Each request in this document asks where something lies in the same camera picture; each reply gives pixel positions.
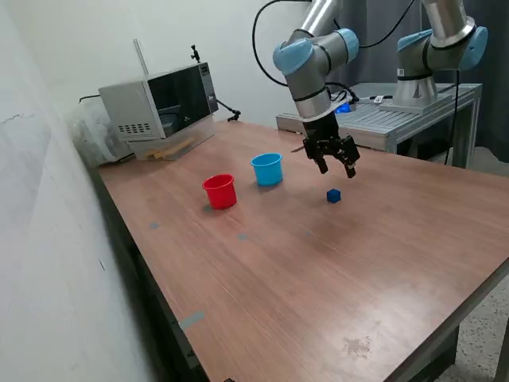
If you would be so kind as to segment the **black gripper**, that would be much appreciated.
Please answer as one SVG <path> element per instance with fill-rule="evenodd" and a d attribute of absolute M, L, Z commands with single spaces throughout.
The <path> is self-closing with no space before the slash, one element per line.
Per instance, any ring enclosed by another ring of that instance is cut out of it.
<path fill-rule="evenodd" d="M 324 155 L 334 155 L 345 168 L 348 178 L 356 175 L 355 165 L 360 154 L 352 136 L 339 136 L 339 126 L 334 113 L 328 113 L 312 121 L 304 121 L 304 149 L 308 159 L 313 160 L 321 174 L 328 172 Z"/>

